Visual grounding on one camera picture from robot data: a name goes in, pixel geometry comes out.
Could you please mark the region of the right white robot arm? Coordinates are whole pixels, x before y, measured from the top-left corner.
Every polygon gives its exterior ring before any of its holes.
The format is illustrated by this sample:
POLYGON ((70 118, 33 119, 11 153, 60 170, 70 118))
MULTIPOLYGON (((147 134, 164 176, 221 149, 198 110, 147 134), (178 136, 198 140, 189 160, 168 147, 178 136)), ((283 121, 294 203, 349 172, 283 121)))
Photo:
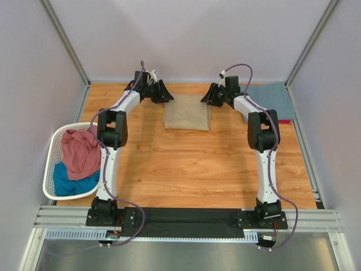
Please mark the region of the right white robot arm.
POLYGON ((276 184, 276 149, 280 142, 278 115, 258 105, 241 91, 237 76, 221 76, 219 83, 212 83, 201 99, 210 106, 229 105, 242 115, 247 115, 247 139, 257 161, 258 193, 256 206, 250 213, 253 221, 264 224, 281 216, 281 202, 276 184))

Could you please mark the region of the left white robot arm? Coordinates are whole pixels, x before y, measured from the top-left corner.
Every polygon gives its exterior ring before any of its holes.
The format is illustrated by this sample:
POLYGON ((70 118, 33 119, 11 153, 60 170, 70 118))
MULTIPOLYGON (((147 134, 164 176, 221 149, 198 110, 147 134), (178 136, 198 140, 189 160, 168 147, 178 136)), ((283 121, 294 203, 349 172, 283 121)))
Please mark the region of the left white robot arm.
POLYGON ((127 85, 121 98, 109 108, 99 110, 91 119, 97 121, 95 139, 101 146, 99 186, 88 210, 87 226, 119 227, 124 211, 119 203, 141 209, 135 203, 117 197, 118 162, 128 139, 127 117, 144 99, 154 104, 173 100, 162 79, 154 70, 135 71, 134 79, 127 85))

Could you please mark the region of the folded grey-blue t shirt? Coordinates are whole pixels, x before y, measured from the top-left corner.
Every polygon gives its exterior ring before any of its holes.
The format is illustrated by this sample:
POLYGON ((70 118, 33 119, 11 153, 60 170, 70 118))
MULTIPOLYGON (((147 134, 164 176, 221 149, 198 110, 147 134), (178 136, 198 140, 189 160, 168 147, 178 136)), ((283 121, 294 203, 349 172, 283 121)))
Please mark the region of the folded grey-blue t shirt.
POLYGON ((247 89, 247 94, 254 103, 261 107, 265 109, 274 109, 278 114, 280 123, 296 119, 291 98, 282 82, 251 85, 247 89))

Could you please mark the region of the right aluminium frame post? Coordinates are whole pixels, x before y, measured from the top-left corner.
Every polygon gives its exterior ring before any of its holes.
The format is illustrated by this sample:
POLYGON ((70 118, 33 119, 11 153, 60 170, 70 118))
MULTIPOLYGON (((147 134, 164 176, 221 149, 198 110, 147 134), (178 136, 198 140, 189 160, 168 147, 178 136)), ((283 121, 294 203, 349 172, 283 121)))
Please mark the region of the right aluminium frame post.
POLYGON ((305 47, 303 48, 300 56, 298 57, 295 65, 293 66, 288 78, 286 79, 286 81, 284 83, 286 89, 288 89, 290 87, 291 83, 296 78, 297 74, 299 73, 300 69, 302 68, 308 55, 311 53, 313 47, 315 46, 316 42, 318 41, 324 28, 328 24, 329 20, 331 19, 332 15, 334 14, 334 12, 337 9, 340 2, 341 2, 340 0, 331 0, 327 4, 327 6, 326 6, 324 12, 322 13, 319 21, 317 22, 311 36, 307 40, 305 47))

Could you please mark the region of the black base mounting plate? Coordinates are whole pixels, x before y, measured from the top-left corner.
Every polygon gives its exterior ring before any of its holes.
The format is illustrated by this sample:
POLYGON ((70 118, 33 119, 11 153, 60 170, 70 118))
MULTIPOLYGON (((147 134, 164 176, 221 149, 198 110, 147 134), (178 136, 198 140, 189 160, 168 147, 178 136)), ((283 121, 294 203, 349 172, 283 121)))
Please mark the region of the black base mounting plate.
POLYGON ((241 238, 245 229, 285 230, 288 228, 285 213, 264 224, 253 221, 252 211, 241 209, 207 208, 144 208, 145 216, 133 207, 124 211, 120 226, 124 237, 132 236, 142 228, 138 237, 150 238, 241 238))

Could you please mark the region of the beige t shirt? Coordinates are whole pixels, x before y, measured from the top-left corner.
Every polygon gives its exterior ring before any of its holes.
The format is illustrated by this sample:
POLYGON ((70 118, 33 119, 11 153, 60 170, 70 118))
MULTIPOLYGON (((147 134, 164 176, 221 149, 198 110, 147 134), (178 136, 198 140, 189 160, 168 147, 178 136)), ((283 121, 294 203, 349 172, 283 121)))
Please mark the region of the beige t shirt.
POLYGON ((174 100, 165 104, 165 129, 209 131, 211 106, 201 102, 202 96, 174 94, 174 100))

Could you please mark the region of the left aluminium frame post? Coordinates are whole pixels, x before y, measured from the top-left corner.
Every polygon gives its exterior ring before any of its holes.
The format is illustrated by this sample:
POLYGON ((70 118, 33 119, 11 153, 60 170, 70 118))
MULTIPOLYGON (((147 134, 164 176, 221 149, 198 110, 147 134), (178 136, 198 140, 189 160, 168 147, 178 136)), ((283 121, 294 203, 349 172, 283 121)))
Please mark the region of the left aluminium frame post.
POLYGON ((39 0, 39 2, 42 5, 42 7, 44 8, 44 11, 45 11, 46 15, 48 16, 52 26, 54 27, 61 43, 65 47, 65 50, 66 50, 68 56, 70 57, 75 69, 77 70, 78 74, 82 78, 85 85, 87 87, 89 87, 91 84, 91 81, 88 78, 88 76, 87 76, 71 42, 70 42, 70 39, 68 38, 68 35, 66 34, 66 32, 62 26, 62 23, 60 22, 51 2, 49 0, 39 0))

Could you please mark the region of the pink t shirt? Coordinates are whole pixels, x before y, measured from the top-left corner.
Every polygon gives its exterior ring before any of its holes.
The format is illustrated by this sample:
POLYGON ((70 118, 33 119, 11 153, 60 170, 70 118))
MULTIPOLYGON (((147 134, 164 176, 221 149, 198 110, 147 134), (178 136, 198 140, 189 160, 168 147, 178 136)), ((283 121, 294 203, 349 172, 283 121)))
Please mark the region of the pink t shirt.
POLYGON ((71 181, 90 177, 100 169, 100 145, 90 129, 66 130, 61 139, 61 149, 62 162, 71 181))

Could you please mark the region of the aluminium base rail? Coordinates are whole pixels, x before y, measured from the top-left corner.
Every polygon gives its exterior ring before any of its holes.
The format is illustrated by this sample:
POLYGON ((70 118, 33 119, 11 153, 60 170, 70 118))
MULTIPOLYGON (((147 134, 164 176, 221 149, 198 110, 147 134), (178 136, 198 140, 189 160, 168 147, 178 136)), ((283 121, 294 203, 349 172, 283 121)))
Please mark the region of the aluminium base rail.
MULTIPOLYGON (((26 246, 20 270, 35 270, 46 228, 84 229, 88 206, 41 205, 33 225, 30 240, 26 246)), ((297 220, 297 233, 327 233, 332 251, 340 270, 355 270, 349 248, 345 241, 340 218, 333 209, 301 209, 296 212, 286 209, 288 225, 297 220)))

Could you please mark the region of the white laundry basket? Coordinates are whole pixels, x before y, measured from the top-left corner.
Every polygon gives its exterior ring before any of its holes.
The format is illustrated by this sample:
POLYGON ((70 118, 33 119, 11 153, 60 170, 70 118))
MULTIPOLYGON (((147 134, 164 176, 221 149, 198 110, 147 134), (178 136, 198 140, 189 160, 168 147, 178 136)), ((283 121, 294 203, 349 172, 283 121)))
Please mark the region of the white laundry basket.
POLYGON ((60 163, 63 158, 63 152, 61 149, 61 139, 63 134, 68 129, 74 130, 88 130, 91 122, 81 122, 81 123, 73 123, 60 127, 57 129, 51 137, 50 147, 47 154, 45 173, 43 177, 43 193, 45 196, 51 200, 75 200, 79 198, 84 198, 94 194, 97 191, 99 185, 95 185, 94 188, 87 191, 86 193, 71 195, 71 196, 57 196, 55 194, 55 185, 53 179, 53 173, 55 165, 60 163))

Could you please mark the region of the aluminium frame post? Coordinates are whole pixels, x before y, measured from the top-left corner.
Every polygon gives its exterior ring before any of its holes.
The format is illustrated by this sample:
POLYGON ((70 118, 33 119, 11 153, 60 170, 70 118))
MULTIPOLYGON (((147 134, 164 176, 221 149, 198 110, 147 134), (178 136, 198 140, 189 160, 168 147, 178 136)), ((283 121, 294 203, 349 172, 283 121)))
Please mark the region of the aluminium frame post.
POLYGON ((311 36, 307 40, 305 47, 303 48, 300 56, 298 57, 295 65, 293 66, 288 78, 286 79, 286 81, 284 83, 286 89, 288 89, 290 87, 291 83, 296 78, 297 74, 299 73, 300 69, 302 68, 308 55, 311 53, 313 47, 315 46, 316 42, 318 41, 324 28, 328 24, 329 20, 331 19, 332 15, 334 14, 334 12, 337 9, 340 2, 341 2, 340 0, 331 0, 327 4, 327 6, 326 6, 324 12, 322 13, 319 21, 317 22, 311 36))
POLYGON ((68 35, 66 34, 66 32, 62 26, 62 23, 60 22, 51 2, 49 0, 39 0, 39 2, 42 5, 42 7, 44 8, 44 11, 45 11, 46 15, 48 16, 52 26, 54 27, 61 43, 65 47, 65 50, 66 50, 68 56, 70 57, 75 69, 77 70, 78 74, 82 78, 85 85, 87 87, 89 87, 91 84, 91 81, 88 78, 88 76, 87 76, 71 42, 70 42, 70 39, 68 38, 68 35))

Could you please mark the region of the blue t shirt in basket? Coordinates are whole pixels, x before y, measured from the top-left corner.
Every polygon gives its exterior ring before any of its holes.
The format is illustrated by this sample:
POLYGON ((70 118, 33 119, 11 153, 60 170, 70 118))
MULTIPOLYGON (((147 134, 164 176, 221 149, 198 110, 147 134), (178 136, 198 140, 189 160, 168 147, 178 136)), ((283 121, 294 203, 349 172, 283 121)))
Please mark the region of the blue t shirt in basket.
POLYGON ((100 170, 81 180, 70 180, 65 165, 60 162, 55 165, 53 172, 56 196, 74 196, 89 192, 99 182, 100 170))

